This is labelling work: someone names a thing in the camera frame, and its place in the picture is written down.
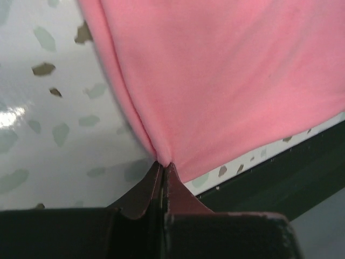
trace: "pink cloth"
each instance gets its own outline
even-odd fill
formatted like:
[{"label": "pink cloth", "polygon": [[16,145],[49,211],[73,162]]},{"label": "pink cloth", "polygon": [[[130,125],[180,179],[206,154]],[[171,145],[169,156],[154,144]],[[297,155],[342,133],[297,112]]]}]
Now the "pink cloth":
[{"label": "pink cloth", "polygon": [[80,0],[136,134],[183,182],[345,110],[344,0]]}]

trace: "brown spot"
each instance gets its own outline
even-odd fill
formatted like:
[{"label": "brown spot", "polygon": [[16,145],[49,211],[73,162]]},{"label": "brown spot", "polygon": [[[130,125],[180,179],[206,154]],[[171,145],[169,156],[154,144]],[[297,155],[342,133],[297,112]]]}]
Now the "brown spot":
[{"label": "brown spot", "polygon": [[283,142],[288,143],[291,139],[292,139],[292,137],[284,138],[284,139],[283,139]]},{"label": "brown spot", "polygon": [[86,41],[93,41],[91,32],[87,26],[86,21],[82,24],[82,26],[78,27],[77,36],[74,38],[74,42],[77,44],[85,44]]},{"label": "brown spot", "polygon": [[239,168],[238,168],[238,170],[237,170],[237,174],[239,174],[239,173],[241,173],[241,172],[242,172],[243,167],[244,167],[244,165],[243,165],[243,164],[239,166]]},{"label": "brown spot", "polygon": [[226,166],[222,166],[220,169],[219,169],[219,174],[218,174],[218,177],[221,177],[223,176],[227,171],[227,167]]},{"label": "brown spot", "polygon": [[36,207],[34,207],[34,209],[44,209],[45,206],[43,205],[43,203],[39,203],[36,205]]},{"label": "brown spot", "polygon": [[58,96],[58,97],[61,97],[62,98],[62,94],[60,93],[59,90],[57,90],[56,88],[50,88],[49,89],[49,92],[54,95],[54,96]]},{"label": "brown spot", "polygon": [[43,62],[37,66],[32,67],[32,72],[35,76],[48,76],[55,70],[55,66],[51,63]]}]

